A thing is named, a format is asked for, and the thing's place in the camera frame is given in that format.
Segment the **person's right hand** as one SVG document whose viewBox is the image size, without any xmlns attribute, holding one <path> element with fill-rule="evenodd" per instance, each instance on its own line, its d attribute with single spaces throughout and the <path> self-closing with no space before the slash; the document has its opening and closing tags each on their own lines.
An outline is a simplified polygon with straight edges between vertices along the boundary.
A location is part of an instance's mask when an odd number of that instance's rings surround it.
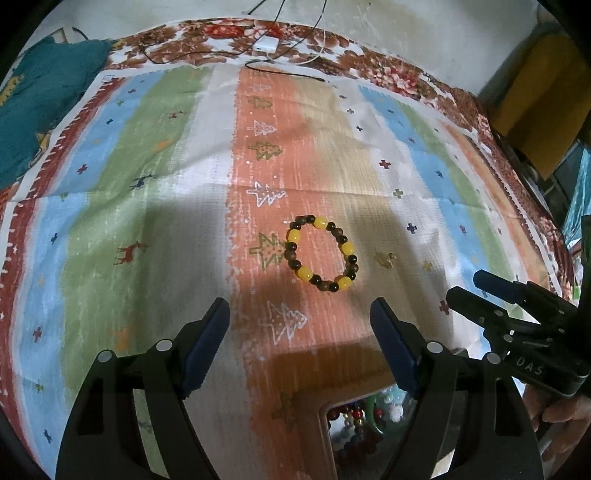
<svg viewBox="0 0 591 480">
<path fill-rule="evenodd" d="M 535 431 L 541 422 L 564 424 L 562 432 L 544 450 L 542 459 L 545 462 L 571 452 L 590 426 L 590 398 L 586 395 L 551 402 L 548 394 L 527 385 L 523 401 Z"/>
</svg>

